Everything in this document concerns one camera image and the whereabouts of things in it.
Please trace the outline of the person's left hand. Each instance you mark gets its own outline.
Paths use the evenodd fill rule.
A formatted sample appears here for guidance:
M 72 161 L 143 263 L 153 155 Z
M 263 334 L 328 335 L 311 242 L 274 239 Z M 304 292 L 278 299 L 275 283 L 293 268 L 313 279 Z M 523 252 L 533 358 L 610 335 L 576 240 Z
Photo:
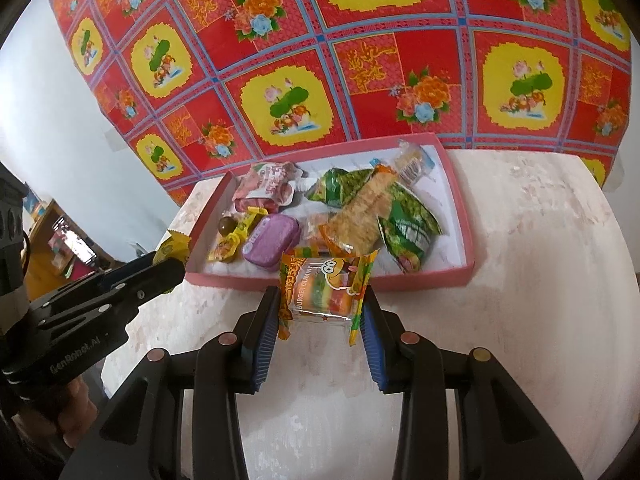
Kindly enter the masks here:
M 54 400 L 56 412 L 46 420 L 46 437 L 61 437 L 67 446 L 76 448 L 98 416 L 85 379 L 73 379 Z

